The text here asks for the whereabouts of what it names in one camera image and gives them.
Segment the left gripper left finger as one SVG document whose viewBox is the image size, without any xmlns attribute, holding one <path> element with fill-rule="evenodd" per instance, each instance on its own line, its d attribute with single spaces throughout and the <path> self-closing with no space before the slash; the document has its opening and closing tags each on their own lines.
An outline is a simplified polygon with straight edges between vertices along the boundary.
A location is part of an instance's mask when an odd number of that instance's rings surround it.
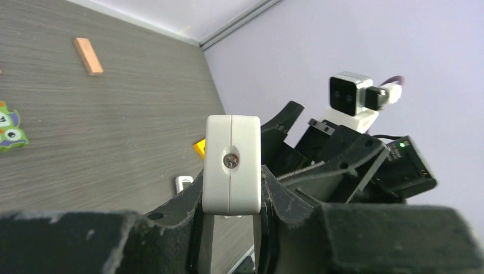
<svg viewBox="0 0 484 274">
<path fill-rule="evenodd" d="M 202 183 L 201 172 L 182 192 L 146 214 L 161 228 L 157 247 L 163 273 L 205 273 L 205 259 L 201 259 L 204 231 Z"/>
</svg>

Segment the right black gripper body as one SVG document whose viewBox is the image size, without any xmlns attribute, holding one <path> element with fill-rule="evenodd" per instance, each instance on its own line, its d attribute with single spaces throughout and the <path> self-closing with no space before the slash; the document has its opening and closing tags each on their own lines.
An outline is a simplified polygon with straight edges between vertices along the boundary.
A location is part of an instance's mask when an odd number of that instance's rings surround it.
<svg viewBox="0 0 484 274">
<path fill-rule="evenodd" d="M 438 184 L 410 136 L 314 119 L 295 147 L 281 145 L 277 177 L 302 198 L 332 203 L 405 203 Z"/>
</svg>

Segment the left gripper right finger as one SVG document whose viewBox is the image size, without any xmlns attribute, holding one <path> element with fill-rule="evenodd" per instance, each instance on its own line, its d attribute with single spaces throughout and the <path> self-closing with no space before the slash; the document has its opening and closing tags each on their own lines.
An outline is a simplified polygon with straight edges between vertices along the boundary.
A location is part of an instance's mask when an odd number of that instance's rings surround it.
<svg viewBox="0 0 484 274">
<path fill-rule="evenodd" d="M 261 167 L 259 273 L 329 273 L 329 228 L 312 206 Z"/>
</svg>

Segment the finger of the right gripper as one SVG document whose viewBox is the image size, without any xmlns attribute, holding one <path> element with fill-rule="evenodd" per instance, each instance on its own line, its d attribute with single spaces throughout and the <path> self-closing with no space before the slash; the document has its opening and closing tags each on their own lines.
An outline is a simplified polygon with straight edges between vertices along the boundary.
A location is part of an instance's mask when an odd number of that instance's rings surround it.
<svg viewBox="0 0 484 274">
<path fill-rule="evenodd" d="M 268 165 L 281 151 L 284 141 L 304 107 L 290 101 L 271 120 L 261 126 L 261 163 Z"/>
</svg>

